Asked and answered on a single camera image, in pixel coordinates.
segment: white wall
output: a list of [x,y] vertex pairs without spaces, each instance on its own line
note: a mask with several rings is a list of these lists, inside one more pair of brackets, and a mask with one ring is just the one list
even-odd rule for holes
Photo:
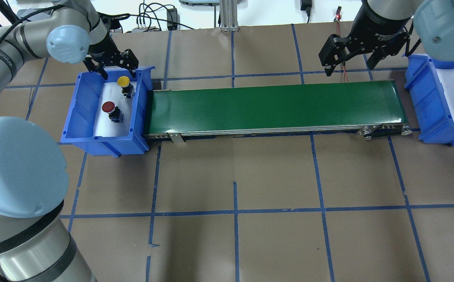
[[[16,12],[29,7],[48,7],[48,0],[8,0]],[[91,0],[96,10],[105,14],[137,14],[141,0]],[[146,3],[159,2],[174,4],[178,8],[180,21],[196,29],[212,28],[214,20],[213,7],[188,6],[180,4],[178,0],[147,0]],[[311,22],[331,22],[338,6],[342,6],[342,21],[352,21],[361,7],[361,0],[313,0]],[[159,18],[166,19],[164,9],[157,11]],[[307,21],[307,15],[300,11],[300,0],[243,0],[238,5],[238,22],[242,25],[284,25],[299,24]],[[0,14],[2,25],[9,22]],[[136,27],[134,17],[122,21],[124,31]]]

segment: green conveyor belt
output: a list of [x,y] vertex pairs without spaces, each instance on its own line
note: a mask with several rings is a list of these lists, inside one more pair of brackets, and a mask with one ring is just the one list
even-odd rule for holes
[[393,81],[150,92],[145,135],[345,130],[407,122]]

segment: table surface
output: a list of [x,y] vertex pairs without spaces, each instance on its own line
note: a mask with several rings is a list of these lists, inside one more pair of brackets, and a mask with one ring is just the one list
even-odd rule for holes
[[[341,23],[346,34],[350,23]],[[317,54],[334,23],[118,34],[165,89],[342,82]],[[408,121],[407,59],[349,82],[394,79]],[[59,140],[82,64],[25,64],[0,95]],[[410,136],[219,136],[152,143],[144,155],[92,157],[61,145],[62,221],[100,282],[454,281],[454,148]]]

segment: robotic arm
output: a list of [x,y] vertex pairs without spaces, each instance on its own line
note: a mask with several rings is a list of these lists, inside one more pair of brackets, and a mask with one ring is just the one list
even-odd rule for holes
[[356,55],[372,53],[369,69],[387,56],[397,55],[410,39],[405,25],[413,15],[426,52],[435,59],[454,61],[454,0],[362,1],[351,33],[344,38],[330,35],[320,51],[327,76]]
[[0,27],[0,92],[25,62],[49,56],[64,63],[84,61],[105,79],[105,66],[135,76],[138,59],[130,49],[118,50],[89,0],[63,0],[38,12],[47,9],[54,10],[49,19]]
[[[119,52],[89,0],[63,0],[36,14],[48,9],[49,19],[0,27],[0,92],[25,62],[49,56],[84,61],[105,78],[105,66],[123,67],[135,77],[138,60],[129,49]],[[68,188],[65,167],[46,131],[0,117],[1,281],[96,282],[59,219]]]

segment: metal bracket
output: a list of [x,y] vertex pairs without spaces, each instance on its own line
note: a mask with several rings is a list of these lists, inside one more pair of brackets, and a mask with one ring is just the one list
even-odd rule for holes
[[220,0],[220,30],[239,31],[238,0]]
[[171,141],[173,141],[173,143],[183,143],[184,142],[182,136],[178,132],[168,133],[168,137],[170,137],[170,139],[171,139]]
[[378,125],[363,125],[356,134],[358,134],[358,135],[370,134],[370,133],[374,132],[377,128],[379,128]]

